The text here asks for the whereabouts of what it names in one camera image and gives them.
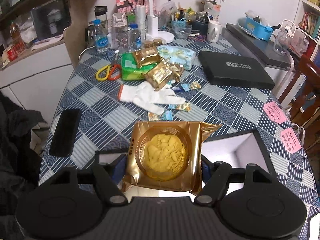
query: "scissors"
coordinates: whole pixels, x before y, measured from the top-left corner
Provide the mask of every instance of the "scissors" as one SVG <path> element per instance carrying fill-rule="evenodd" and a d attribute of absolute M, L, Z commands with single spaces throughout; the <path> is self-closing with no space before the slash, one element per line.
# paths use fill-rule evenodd
<path fill-rule="evenodd" d="M 105 81 L 105 80 L 110 80 L 110 81 L 114 81 L 117 80 L 121 77 L 121 65 L 117 64 L 117 60 L 118 60 L 118 55 L 119 55 L 119 50 L 115 51 L 116 53 L 116 57 L 115 59 L 112 61 L 111 65 L 107 65 L 104 66 L 103 68 L 99 69 L 96 73 L 96 80 L 98 81 Z M 116 69 L 120 70 L 120 74 L 115 76 L 115 77 L 111 77 L 112 74 L 114 73 L 114 71 Z M 103 72 L 104 70 L 107 70 L 107 73 L 104 77 L 100 77 L 99 75 L 101 74 L 101 72 Z"/>

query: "white mug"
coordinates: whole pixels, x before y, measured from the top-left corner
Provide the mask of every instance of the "white mug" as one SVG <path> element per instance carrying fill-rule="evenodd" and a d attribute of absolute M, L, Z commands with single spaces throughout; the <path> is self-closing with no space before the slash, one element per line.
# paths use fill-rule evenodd
<path fill-rule="evenodd" d="M 216 21 L 209 21 L 207 40 L 216 43 L 218 41 L 222 24 Z"/>

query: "table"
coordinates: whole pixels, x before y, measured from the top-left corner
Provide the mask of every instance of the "table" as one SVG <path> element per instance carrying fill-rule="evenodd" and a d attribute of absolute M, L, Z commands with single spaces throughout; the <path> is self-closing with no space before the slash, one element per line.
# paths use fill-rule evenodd
<path fill-rule="evenodd" d="M 217 43 L 188 38 L 175 39 L 170 45 L 190 48 L 196 51 L 197 55 L 200 50 L 239 55 L 222 36 Z M 145 110 L 132 103 L 117 100 L 119 87 L 124 83 L 121 79 L 105 82 L 95 79 L 96 71 L 110 64 L 112 59 L 113 55 L 110 53 L 100 56 L 94 48 L 85 52 L 81 63 L 75 68 L 51 125 L 42 159 L 39 184 L 66 165 L 75 165 L 81 169 L 90 167 L 94 161 L 94 152 L 98 149 L 128 148 L 135 122 L 148 120 Z M 181 81 L 198 81 L 202 88 L 180 94 L 191 103 L 191 111 L 187 113 L 174 110 L 174 121 L 222 124 L 213 136 L 257 129 L 270 154 L 279 181 L 305 203 L 308 217 L 319 212 L 316 185 L 304 150 L 290 154 L 280 139 L 280 132 L 291 127 L 291 122 L 286 121 L 278 125 L 263 112 L 265 103 L 276 101 L 280 106 L 271 90 L 210 85 L 197 57 L 191 70 L 184 71 Z M 135 86 L 140 82 L 129 81 L 125 84 Z M 50 156 L 50 144 L 60 114 L 68 108 L 82 110 L 73 153 L 65 158 Z M 300 239 L 307 239 L 307 230 L 308 226 L 305 223 Z"/>

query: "blue plastic basket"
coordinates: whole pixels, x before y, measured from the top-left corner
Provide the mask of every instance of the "blue plastic basket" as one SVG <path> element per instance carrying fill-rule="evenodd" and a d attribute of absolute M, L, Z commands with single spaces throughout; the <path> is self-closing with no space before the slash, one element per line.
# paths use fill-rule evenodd
<path fill-rule="evenodd" d="M 273 33 L 273 29 L 270 26 L 263 26 L 249 17 L 247 17 L 244 27 L 250 33 L 264 41 L 270 40 L 270 37 Z"/>
<path fill-rule="evenodd" d="M 172 26 L 172 28 L 173 28 L 174 26 L 177 26 L 177 27 L 179 27 L 179 28 L 185 28 L 186 25 L 187 25 L 187 20 L 186 20 L 185 18 L 183 18 L 183 19 L 181 19 L 181 20 L 179 20 L 179 21 L 171 21 L 171 26 Z"/>

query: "green snack bag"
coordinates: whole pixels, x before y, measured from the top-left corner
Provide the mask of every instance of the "green snack bag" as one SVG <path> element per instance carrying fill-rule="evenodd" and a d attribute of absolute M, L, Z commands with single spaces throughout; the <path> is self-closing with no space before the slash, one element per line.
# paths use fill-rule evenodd
<path fill-rule="evenodd" d="M 144 74 L 153 69 L 158 63 L 137 68 L 137 63 L 132 53 L 122 54 L 121 73 L 123 80 L 141 80 L 144 79 Z"/>

